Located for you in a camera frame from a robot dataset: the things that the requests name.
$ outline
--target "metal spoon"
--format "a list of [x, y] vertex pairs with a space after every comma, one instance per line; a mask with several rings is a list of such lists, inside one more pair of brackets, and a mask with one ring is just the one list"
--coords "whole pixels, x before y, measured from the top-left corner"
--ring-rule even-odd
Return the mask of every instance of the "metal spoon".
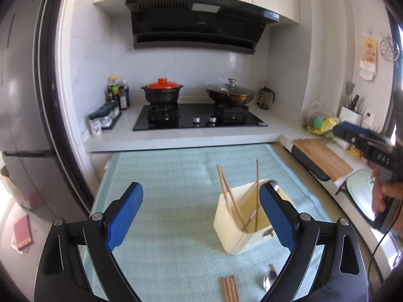
[[273, 283], [277, 279], [277, 271], [275, 269], [274, 264], [269, 265], [269, 272], [265, 275], [263, 279], [263, 287], [266, 291], [266, 293], [269, 291], [270, 287], [273, 285]]
[[[278, 184], [277, 181], [275, 181], [274, 179], [270, 179], [270, 180], [268, 181], [268, 183], [270, 183], [270, 184], [273, 186], [273, 188], [275, 189], [275, 191], [277, 191], [277, 190], [279, 189], [279, 184]], [[248, 227], [248, 225], [249, 225], [250, 222], [252, 221], [253, 217], [255, 217], [256, 211], [257, 211], [257, 210], [255, 209], [255, 211], [252, 212], [251, 216], [249, 217], [248, 221], [247, 221], [246, 224], [245, 224], [245, 227]]]

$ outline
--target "stove burner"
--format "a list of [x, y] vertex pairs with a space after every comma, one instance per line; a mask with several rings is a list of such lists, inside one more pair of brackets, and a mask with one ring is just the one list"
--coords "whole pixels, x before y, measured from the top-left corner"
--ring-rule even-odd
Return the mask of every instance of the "stove burner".
[[214, 105], [214, 115], [219, 124], [245, 125], [247, 121], [249, 107]]
[[169, 121], [179, 119], [179, 107], [175, 105], [150, 105], [147, 119], [153, 121]]

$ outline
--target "electrical outlet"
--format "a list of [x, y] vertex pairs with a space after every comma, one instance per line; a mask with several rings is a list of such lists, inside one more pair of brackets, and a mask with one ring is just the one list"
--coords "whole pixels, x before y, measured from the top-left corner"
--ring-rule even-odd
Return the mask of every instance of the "electrical outlet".
[[374, 124], [375, 114], [372, 111], [366, 110], [362, 118], [362, 127], [369, 128]]

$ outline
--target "red pot lid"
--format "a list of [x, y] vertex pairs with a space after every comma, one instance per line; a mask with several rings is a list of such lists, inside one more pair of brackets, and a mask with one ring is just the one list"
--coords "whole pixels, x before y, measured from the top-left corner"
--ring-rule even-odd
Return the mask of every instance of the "red pot lid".
[[147, 88], [156, 88], [156, 89], [167, 89], [167, 88], [177, 88], [179, 85], [174, 82], [168, 82], [166, 78], [158, 78], [158, 81], [155, 83], [148, 84]]

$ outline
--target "french press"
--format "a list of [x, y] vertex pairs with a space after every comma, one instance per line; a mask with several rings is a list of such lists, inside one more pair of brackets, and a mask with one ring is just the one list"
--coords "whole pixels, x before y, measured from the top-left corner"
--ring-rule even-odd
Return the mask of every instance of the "french press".
[[259, 91], [259, 96], [257, 98], [257, 106], [260, 109], [269, 109], [270, 103], [275, 102], [275, 93], [267, 88], [266, 86], [262, 87]]

